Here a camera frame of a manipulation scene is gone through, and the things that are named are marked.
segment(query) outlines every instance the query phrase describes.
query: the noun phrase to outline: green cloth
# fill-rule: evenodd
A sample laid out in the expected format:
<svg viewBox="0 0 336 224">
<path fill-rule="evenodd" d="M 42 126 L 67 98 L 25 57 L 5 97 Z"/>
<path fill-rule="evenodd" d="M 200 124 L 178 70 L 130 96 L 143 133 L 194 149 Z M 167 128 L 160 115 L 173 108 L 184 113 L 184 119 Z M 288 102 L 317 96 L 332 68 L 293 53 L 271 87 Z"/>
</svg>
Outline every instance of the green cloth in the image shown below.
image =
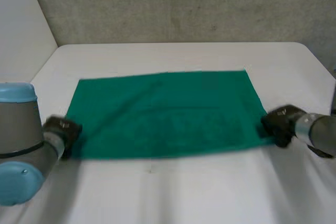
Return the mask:
<svg viewBox="0 0 336 224">
<path fill-rule="evenodd" d="M 74 158 L 159 158 L 272 143 L 245 71 L 80 80 L 67 117 L 83 125 Z"/>
</svg>

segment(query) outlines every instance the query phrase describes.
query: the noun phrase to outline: table surface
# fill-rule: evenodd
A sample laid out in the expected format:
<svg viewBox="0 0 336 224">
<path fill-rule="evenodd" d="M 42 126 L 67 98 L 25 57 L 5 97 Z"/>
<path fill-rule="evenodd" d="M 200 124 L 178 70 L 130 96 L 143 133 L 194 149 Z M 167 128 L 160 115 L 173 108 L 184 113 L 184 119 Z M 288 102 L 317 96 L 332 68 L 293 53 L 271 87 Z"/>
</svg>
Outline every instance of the table surface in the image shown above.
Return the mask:
<svg viewBox="0 0 336 224">
<path fill-rule="evenodd" d="M 67 45 L 32 83 L 44 121 L 66 114 L 81 78 L 242 69 L 265 110 L 291 103 L 329 113 L 334 78 L 291 42 Z M 335 161 L 294 140 L 286 150 L 63 162 L 33 200 L 8 209 L 6 223 L 333 223 L 335 206 Z"/>
</svg>

